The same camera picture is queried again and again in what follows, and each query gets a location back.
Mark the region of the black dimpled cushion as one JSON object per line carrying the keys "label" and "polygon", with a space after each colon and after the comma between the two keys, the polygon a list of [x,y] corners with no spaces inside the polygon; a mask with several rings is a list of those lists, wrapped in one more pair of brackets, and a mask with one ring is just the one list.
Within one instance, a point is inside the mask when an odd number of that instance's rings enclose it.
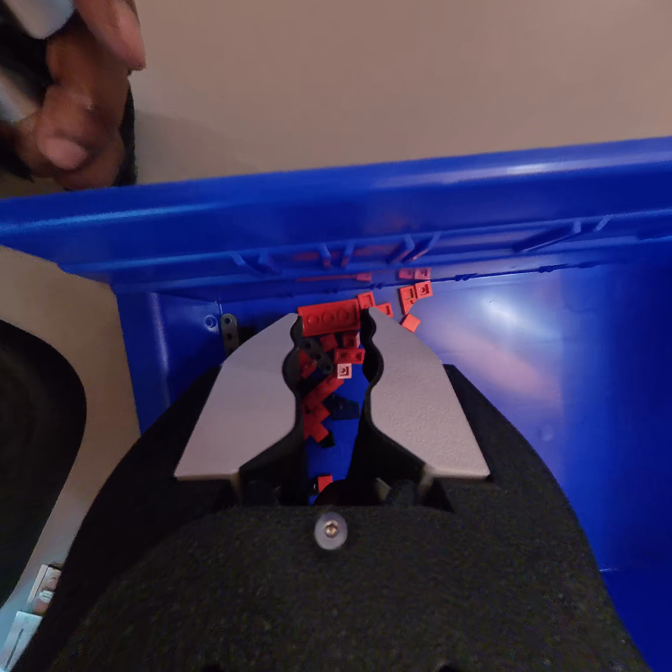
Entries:
{"label": "black dimpled cushion", "polygon": [[68,479],[86,419],[85,390],[68,360],[1,321],[1,605]]}

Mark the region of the pile of red lego pieces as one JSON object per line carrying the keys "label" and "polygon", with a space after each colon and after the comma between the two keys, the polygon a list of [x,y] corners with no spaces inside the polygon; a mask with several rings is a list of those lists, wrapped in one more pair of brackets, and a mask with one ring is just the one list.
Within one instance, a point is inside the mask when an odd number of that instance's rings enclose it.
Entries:
{"label": "pile of red lego pieces", "polygon": [[[291,303],[292,310],[289,313],[296,313],[298,307],[315,305],[321,303],[335,302],[340,300],[357,299],[360,307],[360,313],[364,308],[377,308],[384,315],[392,316],[392,308],[377,307],[374,302],[374,295],[371,291],[366,291],[362,295],[351,295],[347,298],[340,298],[334,300],[332,298],[322,298],[320,301],[306,302],[305,300],[293,300]],[[335,339],[335,334],[322,335],[316,337],[317,340],[321,338],[327,339],[332,346],[329,351],[337,349],[338,342]],[[303,343],[304,335],[298,340]],[[304,439],[313,439],[315,443],[321,443],[328,440],[330,437],[330,429],[325,427],[323,421],[331,416],[331,408],[324,406],[324,399],[330,397],[343,383],[343,379],[338,378],[338,364],[333,364],[332,369],[328,372],[321,370],[319,364],[313,364],[310,354],[300,349],[298,359],[298,385],[297,390],[300,395],[300,406],[302,411],[302,421],[304,428]],[[250,489],[243,495],[244,500],[252,501],[271,501],[278,498],[277,492],[271,490],[265,483],[258,482],[252,484]]]}

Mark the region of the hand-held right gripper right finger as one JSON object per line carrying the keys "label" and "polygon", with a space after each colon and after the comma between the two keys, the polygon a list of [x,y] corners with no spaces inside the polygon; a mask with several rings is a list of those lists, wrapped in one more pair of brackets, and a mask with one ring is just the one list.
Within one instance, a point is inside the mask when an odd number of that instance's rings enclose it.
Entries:
{"label": "hand-held right gripper right finger", "polygon": [[377,308],[363,312],[360,333],[367,387],[347,504],[380,504],[380,483],[409,485],[420,501],[436,483],[487,483],[490,467],[441,359]]}

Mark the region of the blue plastic storage bin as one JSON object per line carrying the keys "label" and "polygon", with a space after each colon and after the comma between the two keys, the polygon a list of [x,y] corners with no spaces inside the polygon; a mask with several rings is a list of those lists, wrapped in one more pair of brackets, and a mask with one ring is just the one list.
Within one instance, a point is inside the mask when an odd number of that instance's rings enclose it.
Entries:
{"label": "blue plastic storage bin", "polygon": [[140,428],[261,329],[364,291],[564,489],[647,663],[671,670],[671,138],[1,201],[1,244],[109,284]]}

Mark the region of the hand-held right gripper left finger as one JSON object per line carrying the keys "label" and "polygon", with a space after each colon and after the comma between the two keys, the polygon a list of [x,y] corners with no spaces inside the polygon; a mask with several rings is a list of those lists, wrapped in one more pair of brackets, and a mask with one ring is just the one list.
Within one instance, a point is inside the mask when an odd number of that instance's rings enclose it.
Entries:
{"label": "hand-held right gripper left finger", "polygon": [[283,504],[305,502],[302,335],[301,318],[289,313],[226,357],[175,468],[177,480],[225,480],[240,497],[262,482]]}

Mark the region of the person's left hand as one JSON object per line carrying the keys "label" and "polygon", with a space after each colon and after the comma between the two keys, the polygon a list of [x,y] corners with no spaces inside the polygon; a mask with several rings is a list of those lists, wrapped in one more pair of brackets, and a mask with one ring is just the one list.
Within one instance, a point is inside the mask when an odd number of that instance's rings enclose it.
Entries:
{"label": "person's left hand", "polygon": [[146,67],[135,1],[73,1],[46,46],[52,79],[40,110],[15,127],[31,172],[68,190],[113,186],[125,161],[122,121],[130,74]]}

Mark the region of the long red lego plate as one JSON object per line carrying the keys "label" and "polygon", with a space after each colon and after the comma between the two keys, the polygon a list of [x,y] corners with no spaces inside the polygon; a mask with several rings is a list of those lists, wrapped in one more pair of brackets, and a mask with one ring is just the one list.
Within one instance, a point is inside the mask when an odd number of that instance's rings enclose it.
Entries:
{"label": "long red lego plate", "polygon": [[360,307],[357,299],[311,304],[296,310],[302,320],[305,337],[320,337],[360,328]]}

